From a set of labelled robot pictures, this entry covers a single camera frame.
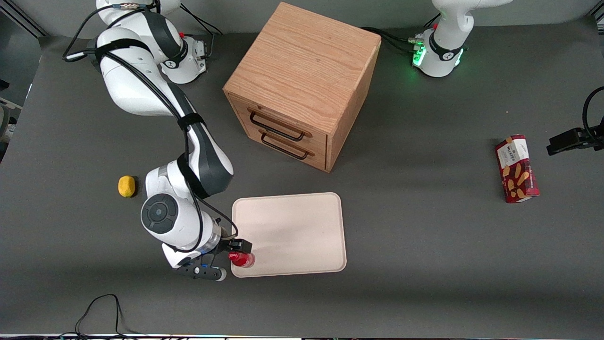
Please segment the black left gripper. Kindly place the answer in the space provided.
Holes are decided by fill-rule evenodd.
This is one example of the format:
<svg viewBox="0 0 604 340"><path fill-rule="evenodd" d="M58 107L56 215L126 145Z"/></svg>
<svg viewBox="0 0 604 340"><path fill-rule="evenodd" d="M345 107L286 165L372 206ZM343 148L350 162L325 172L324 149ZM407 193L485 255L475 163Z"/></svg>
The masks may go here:
<svg viewBox="0 0 604 340"><path fill-rule="evenodd" d="M603 125L589 127L585 134L586 138L583 129L576 127L550 138L549 145L546 147L548 155L553 156L573 149L593 148L595 151L604 149Z"/></svg>

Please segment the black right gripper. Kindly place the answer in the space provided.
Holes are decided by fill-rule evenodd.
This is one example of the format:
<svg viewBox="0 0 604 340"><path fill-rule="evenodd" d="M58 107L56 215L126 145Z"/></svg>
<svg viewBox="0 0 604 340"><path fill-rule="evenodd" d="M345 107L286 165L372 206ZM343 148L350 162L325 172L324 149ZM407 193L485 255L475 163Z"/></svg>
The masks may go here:
<svg viewBox="0 0 604 340"><path fill-rule="evenodd" d="M207 252L207 255L216 256L221 252L229 251L230 253L242 253L242 254L250 254L251 253L252 243L245 239L235 239L235 234L231 235L221 235L217 245Z"/></svg>

